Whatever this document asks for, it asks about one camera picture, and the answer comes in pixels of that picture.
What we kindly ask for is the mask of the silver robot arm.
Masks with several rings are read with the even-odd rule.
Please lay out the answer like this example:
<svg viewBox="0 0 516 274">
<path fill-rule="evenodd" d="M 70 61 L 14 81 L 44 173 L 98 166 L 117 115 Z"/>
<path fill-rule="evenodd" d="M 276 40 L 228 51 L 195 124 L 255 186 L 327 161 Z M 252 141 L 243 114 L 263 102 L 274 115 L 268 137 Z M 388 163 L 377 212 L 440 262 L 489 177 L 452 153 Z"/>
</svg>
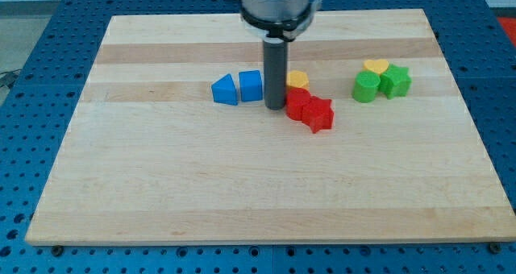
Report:
<svg viewBox="0 0 516 274">
<path fill-rule="evenodd" d="M 246 29 L 262 40 L 264 103 L 280 110 L 286 102 L 289 44 L 311 25 L 323 0 L 240 0 Z"/>
</svg>

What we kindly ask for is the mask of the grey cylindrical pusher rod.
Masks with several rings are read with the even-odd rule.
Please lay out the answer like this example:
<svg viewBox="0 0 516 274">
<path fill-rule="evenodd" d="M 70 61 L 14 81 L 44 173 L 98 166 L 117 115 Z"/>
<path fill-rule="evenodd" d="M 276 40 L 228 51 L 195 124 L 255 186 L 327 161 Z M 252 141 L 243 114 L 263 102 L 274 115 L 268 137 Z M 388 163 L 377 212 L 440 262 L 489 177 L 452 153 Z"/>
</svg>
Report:
<svg viewBox="0 0 516 274">
<path fill-rule="evenodd" d="M 285 106 L 288 44 L 280 39 L 263 41 L 264 102 L 270 110 Z"/>
</svg>

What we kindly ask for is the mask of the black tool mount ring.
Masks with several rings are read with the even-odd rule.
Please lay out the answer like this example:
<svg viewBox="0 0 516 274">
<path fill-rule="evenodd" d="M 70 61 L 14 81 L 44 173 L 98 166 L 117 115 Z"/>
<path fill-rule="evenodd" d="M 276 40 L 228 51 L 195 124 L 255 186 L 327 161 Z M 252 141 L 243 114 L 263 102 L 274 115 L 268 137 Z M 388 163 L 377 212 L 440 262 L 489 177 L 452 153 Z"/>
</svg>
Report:
<svg viewBox="0 0 516 274">
<path fill-rule="evenodd" d="M 251 15 L 244 8 L 241 9 L 242 20 L 250 27 L 257 29 L 258 36 L 262 39 L 280 39 L 285 42 L 293 42 L 299 35 L 312 24 L 315 13 L 321 8 L 323 0 L 314 0 L 299 15 L 293 19 L 284 21 L 266 21 Z"/>
</svg>

